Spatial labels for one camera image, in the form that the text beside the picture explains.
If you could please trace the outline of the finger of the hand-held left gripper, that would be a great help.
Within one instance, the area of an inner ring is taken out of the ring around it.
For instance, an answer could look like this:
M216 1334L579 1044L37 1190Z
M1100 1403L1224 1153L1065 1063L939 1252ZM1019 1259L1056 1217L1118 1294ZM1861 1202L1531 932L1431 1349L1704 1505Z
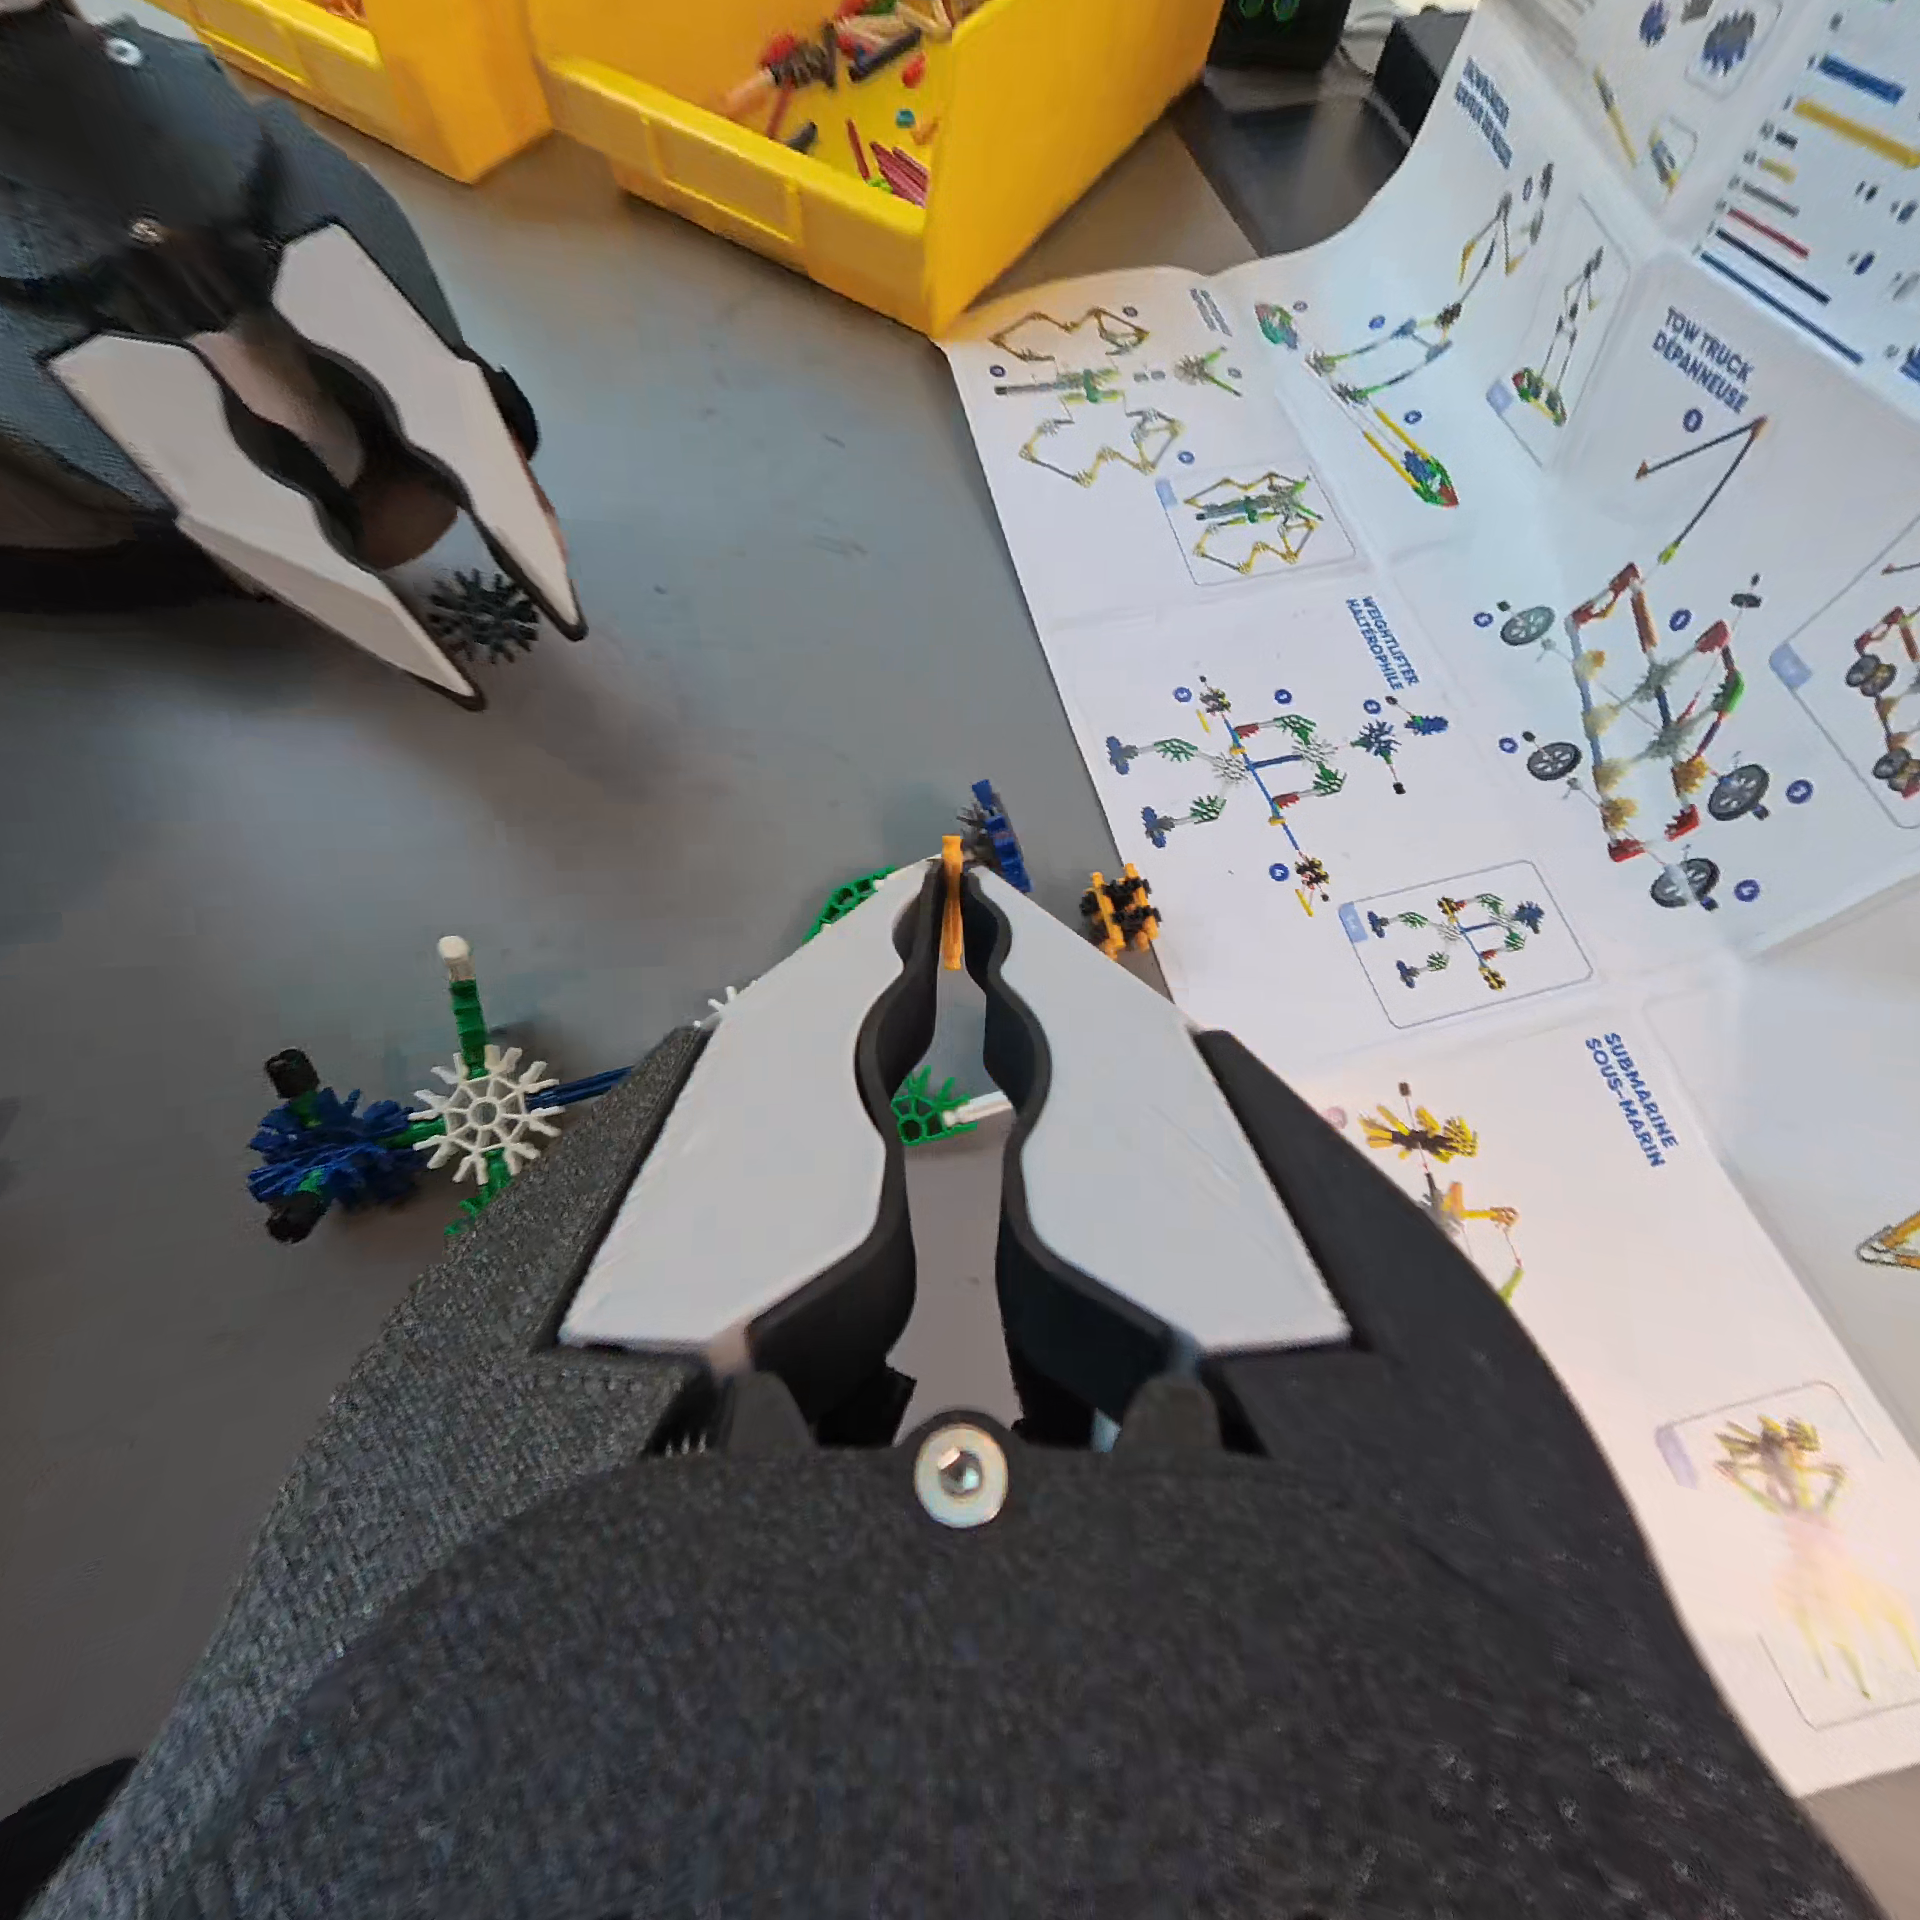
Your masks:
M285 327L197 341L38 331L47 611L235 588L483 710L471 671L392 585L460 516L460 499L395 439L368 388Z
M411 226L312 226L278 250L271 306L358 380L395 439L448 482L496 564L565 635L587 630L559 519L516 437L519 405L475 355Z

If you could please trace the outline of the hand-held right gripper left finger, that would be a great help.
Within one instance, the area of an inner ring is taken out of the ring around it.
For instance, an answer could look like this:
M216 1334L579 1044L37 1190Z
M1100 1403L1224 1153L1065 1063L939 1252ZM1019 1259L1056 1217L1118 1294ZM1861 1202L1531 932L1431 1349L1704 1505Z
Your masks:
M711 1018L559 1345L776 1377L816 1423L916 1299L893 1095L936 1022L947 874L892 871Z

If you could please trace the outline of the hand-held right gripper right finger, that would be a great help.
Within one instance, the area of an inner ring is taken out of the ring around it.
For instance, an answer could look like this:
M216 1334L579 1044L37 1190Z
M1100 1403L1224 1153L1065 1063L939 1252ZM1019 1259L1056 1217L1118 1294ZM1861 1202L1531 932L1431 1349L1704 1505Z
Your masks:
M1019 1428L1089 1436L1157 1379L1345 1349L1209 1033L992 874L961 881L961 927L1012 1107L995 1285Z

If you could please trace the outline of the black snowflake toy connector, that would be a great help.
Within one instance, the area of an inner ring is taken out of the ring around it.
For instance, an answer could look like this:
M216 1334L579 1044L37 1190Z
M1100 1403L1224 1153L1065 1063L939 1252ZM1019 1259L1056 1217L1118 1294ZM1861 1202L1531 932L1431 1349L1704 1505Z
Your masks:
M542 635L534 597L496 570L437 571L420 619L439 649L461 665L510 665L531 657Z

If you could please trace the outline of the colourful rod connector toy model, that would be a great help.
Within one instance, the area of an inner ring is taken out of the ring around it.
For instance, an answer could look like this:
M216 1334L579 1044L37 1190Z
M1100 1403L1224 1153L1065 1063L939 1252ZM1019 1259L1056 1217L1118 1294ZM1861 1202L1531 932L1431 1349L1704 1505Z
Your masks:
M992 782L972 783L957 826L950 838L964 869L983 867L1030 894L1016 829ZM448 934L439 956L456 1036L449 1066L433 1067L439 1087L363 1101L358 1090L343 1095L325 1085L299 1046L262 1063L277 1101L252 1133L246 1150L256 1163L246 1190L277 1242L301 1244L334 1210L397 1207L430 1171L471 1185L448 1225L448 1237L456 1235L559 1135L565 1111L635 1075L637 1067L614 1067L565 1082L544 1063L525 1063L519 1046L501 1046L489 1036L468 941ZM935 1087L927 1066L911 1069L892 1101L907 1147L967 1135L1003 1103L1000 1095L961 1100L950 1076Z

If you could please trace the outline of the black yellow toy wheel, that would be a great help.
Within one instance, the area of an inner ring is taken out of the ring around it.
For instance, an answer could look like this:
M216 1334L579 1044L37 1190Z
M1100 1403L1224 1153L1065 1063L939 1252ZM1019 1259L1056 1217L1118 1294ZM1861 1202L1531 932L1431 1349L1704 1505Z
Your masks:
M1118 876L1093 871L1077 913L1085 937L1109 957L1151 951L1161 934L1161 909L1132 862Z

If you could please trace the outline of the yellow plastic bin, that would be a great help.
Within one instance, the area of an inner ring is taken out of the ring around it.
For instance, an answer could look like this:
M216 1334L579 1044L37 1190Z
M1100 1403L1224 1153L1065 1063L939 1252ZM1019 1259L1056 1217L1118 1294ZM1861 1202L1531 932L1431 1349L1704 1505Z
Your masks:
M524 2L165 2L239 74L477 183L552 131Z
M731 123L708 98L829 2L527 4L559 133L633 198L920 333L947 325L1203 78L1217 2L987 2L924 207Z

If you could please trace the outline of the pile of small building parts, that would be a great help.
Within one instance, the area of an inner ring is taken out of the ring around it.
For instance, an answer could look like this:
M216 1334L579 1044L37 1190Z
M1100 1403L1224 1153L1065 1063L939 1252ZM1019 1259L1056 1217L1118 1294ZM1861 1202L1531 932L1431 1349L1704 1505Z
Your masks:
M771 36L708 107L878 197L924 207L955 94L955 36L980 2L821 4Z

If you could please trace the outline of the white building instruction sheet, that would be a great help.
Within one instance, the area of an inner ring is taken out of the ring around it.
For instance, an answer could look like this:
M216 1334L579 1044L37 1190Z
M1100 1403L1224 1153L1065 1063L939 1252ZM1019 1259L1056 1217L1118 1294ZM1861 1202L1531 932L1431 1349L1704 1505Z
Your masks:
M1800 1794L1916 1762L1916 1443L1679 1050L1916 878L1916 4L1480 4L1331 239L944 342L1173 998L1565 1381Z

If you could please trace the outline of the black box with green light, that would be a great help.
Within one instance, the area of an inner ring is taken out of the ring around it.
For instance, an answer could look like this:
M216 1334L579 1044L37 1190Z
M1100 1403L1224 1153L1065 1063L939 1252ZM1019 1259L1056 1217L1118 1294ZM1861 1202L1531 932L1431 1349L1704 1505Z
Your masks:
M1319 75L1376 71L1400 2L1222 2L1206 63L1227 71Z

